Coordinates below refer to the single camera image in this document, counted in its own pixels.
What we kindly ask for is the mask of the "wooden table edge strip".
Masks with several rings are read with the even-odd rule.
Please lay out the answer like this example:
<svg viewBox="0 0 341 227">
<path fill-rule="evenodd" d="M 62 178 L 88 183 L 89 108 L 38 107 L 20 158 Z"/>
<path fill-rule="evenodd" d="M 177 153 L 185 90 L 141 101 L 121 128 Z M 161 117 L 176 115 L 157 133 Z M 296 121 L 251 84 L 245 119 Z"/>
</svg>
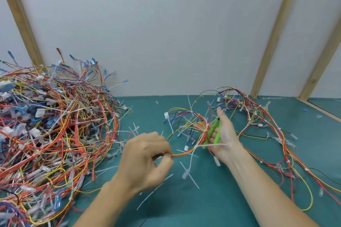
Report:
<svg viewBox="0 0 341 227">
<path fill-rule="evenodd" d="M 316 106 L 316 105 L 314 105 L 314 104 L 308 102 L 307 100 L 303 100 L 303 99 L 301 99 L 301 98 L 299 98 L 299 97 L 295 97 L 295 98 L 296 98 L 297 100 L 303 102 L 304 104 L 306 104 L 306 105 L 308 105 L 308 106 L 310 106 L 310 107 L 316 109 L 317 111 L 319 111 L 319 112 L 325 114 L 326 116 L 328 116 L 328 117 L 330 117 L 330 118 L 332 118 L 332 119 L 334 119 L 334 120 L 336 120 L 336 121 L 338 121 L 338 122 L 341 123 L 341 118 L 340 118 L 340 117 L 337 117 L 336 115 L 334 115 L 334 114 L 332 114 L 332 113 L 330 113 L 330 112 L 328 112 L 328 111 L 326 111 L 326 110 L 324 110 L 324 109 L 322 109 L 322 108 L 320 108 L 320 107 L 318 107 L 318 106 Z"/>
</svg>

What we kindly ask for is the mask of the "wooden wall beam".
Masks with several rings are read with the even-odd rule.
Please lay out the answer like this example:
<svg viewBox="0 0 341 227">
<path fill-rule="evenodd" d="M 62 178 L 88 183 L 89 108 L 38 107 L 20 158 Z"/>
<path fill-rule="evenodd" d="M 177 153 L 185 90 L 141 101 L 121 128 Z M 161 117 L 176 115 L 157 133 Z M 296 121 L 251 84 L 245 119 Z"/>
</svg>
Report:
<svg viewBox="0 0 341 227">
<path fill-rule="evenodd" d="M 44 65 L 39 46 L 34 37 L 22 0 L 6 0 L 19 30 L 26 51 L 35 66 Z"/>
<path fill-rule="evenodd" d="M 327 66 L 329 65 L 331 59 L 333 58 L 337 48 L 341 43 L 341 16 L 338 19 L 335 27 L 330 34 L 328 41 L 326 42 L 308 80 L 306 81 L 299 99 L 307 101 L 312 92 L 314 91 L 316 85 L 321 79 L 323 73 L 325 72 Z"/>
<path fill-rule="evenodd" d="M 270 66 L 271 60 L 277 48 L 278 42 L 285 29 L 290 12 L 293 8 L 294 2 L 295 0 L 282 0 L 281 2 L 279 12 L 277 14 L 275 23 L 273 25 L 270 37 L 268 39 L 265 51 L 262 56 L 261 63 L 258 67 L 258 71 L 251 89 L 250 96 L 252 98 L 257 98 L 260 92 L 266 73 Z"/>
</svg>

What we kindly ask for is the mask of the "person's left hand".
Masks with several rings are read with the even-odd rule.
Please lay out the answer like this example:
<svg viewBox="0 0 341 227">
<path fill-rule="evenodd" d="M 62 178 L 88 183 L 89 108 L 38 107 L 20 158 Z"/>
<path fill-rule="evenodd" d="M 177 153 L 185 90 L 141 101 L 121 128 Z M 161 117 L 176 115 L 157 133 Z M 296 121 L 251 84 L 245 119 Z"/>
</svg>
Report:
<svg viewBox="0 0 341 227">
<path fill-rule="evenodd" d="M 160 164 L 164 155 L 172 155 L 164 136 L 157 132 L 137 135 L 126 143 L 115 176 L 140 183 L 140 192 L 157 187 L 163 182 L 150 182 L 149 173 L 153 164 Z"/>
</svg>

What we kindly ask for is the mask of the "person's right hand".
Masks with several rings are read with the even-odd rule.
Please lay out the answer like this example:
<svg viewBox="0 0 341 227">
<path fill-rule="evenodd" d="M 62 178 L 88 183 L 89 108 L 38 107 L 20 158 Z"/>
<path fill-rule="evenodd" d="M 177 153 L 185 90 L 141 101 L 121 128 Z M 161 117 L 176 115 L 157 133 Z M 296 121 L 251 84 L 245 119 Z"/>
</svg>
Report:
<svg viewBox="0 0 341 227">
<path fill-rule="evenodd" d="M 228 167 L 235 168 L 240 164 L 240 156 L 244 155 L 244 148 L 239 142 L 235 129 L 233 133 L 224 133 L 220 131 L 220 143 L 213 144 L 218 128 L 212 134 L 209 140 L 208 148 L 220 161 L 225 163 Z"/>
</svg>

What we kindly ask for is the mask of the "green-handled wire cutter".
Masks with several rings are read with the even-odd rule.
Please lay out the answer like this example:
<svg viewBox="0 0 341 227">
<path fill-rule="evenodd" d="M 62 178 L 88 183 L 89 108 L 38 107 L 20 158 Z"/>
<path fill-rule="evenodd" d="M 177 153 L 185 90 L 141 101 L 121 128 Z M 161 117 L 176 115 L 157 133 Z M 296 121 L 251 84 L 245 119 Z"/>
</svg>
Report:
<svg viewBox="0 0 341 227">
<path fill-rule="evenodd" d="M 207 130 L 206 140 L 202 143 L 203 147 L 208 147 L 209 145 L 211 145 L 211 143 L 209 143 L 209 140 L 211 139 L 212 134 L 214 133 L 216 128 L 218 128 L 218 132 L 216 133 L 213 144 L 219 144 L 220 143 L 221 122 L 220 122 L 220 119 L 217 119 L 213 122 L 213 124 Z"/>
</svg>

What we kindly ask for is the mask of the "person's left forearm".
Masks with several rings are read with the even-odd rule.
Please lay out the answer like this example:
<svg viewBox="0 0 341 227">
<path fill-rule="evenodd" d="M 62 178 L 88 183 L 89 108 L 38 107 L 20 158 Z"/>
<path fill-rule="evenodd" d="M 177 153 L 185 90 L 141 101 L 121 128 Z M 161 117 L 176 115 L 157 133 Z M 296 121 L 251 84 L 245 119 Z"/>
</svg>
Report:
<svg viewBox="0 0 341 227">
<path fill-rule="evenodd" d="M 141 191 L 138 182 L 114 176 L 72 227 L 113 227 L 127 203 Z"/>
</svg>

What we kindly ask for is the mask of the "person's right forearm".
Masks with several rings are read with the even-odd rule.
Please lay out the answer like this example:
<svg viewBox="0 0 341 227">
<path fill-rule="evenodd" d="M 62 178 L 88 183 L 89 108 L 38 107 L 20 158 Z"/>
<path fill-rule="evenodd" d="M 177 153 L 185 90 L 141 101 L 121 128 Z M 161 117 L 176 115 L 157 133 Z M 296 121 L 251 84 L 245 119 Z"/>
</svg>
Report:
<svg viewBox="0 0 341 227">
<path fill-rule="evenodd" d="M 319 227 L 288 198 L 239 142 L 227 150 L 225 164 L 260 227 Z"/>
</svg>

